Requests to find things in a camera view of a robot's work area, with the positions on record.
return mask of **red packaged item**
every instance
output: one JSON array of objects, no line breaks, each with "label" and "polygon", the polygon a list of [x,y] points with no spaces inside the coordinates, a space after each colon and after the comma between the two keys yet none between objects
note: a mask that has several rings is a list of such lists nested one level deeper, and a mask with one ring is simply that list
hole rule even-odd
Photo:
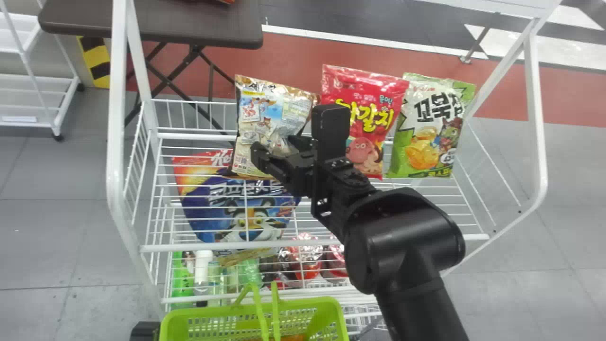
[{"label": "red packaged item", "polygon": [[383,179],[383,142],[400,112],[408,81],[347,67],[322,66],[321,104],[351,110],[345,156],[369,178]]},{"label": "red packaged item", "polygon": [[329,245],[326,247],[322,278],[333,283],[339,284],[348,279],[347,269],[345,268],[345,248],[342,244]]},{"label": "red packaged item", "polygon": [[[309,233],[300,233],[294,240],[317,240]],[[278,253],[280,272],[278,278],[291,288],[303,287],[302,280],[311,280],[320,274],[322,268],[322,245],[288,246]]]}]

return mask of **white bottle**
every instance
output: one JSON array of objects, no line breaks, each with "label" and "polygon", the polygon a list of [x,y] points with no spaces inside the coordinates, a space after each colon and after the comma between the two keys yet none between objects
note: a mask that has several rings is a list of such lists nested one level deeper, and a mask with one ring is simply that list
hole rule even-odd
[{"label": "white bottle", "polygon": [[[196,251],[196,267],[194,271],[194,294],[207,295],[208,290],[208,264],[213,261],[213,251]],[[206,306],[206,301],[196,302],[196,306]]]}]

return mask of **yellow black striped post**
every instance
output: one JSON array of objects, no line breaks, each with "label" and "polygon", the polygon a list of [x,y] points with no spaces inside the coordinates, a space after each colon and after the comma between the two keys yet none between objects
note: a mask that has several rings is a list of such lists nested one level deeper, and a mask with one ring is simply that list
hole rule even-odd
[{"label": "yellow black striped post", "polygon": [[79,36],[84,62],[93,77],[93,85],[103,89],[110,87],[110,55],[103,38]]}]

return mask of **basket handle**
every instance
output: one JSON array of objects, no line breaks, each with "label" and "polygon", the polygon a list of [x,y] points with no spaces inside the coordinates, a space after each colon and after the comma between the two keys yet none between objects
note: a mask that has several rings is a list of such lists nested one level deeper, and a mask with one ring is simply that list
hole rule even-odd
[{"label": "basket handle", "polygon": [[278,303],[282,302],[278,295],[278,284],[276,281],[271,282],[271,318],[273,319],[273,338],[275,341],[280,341],[280,316]]},{"label": "basket handle", "polygon": [[[231,307],[232,309],[235,309],[241,306],[242,300],[250,291],[253,292],[253,302],[255,303],[257,318],[259,320],[259,323],[261,324],[261,338],[263,339],[263,341],[269,341],[269,329],[267,328],[267,321],[265,320],[265,315],[263,314],[263,307],[261,306],[261,295],[259,294],[259,288],[254,283],[248,283],[244,286],[244,289],[242,290],[242,292],[240,292],[240,295],[238,296],[238,298],[236,298],[236,301]],[[278,325],[278,338],[276,339],[276,341],[280,341],[279,329],[280,327]]]}]

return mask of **blue snack bag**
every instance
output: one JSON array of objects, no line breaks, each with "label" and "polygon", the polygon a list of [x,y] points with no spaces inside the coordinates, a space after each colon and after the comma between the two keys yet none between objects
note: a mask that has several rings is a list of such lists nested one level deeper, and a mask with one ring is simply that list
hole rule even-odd
[{"label": "blue snack bag", "polygon": [[[181,204],[191,228],[205,243],[280,239],[301,198],[290,195],[275,180],[230,172],[231,153],[231,149],[219,149],[173,158]],[[214,251],[221,266],[278,251],[231,246]]]}]

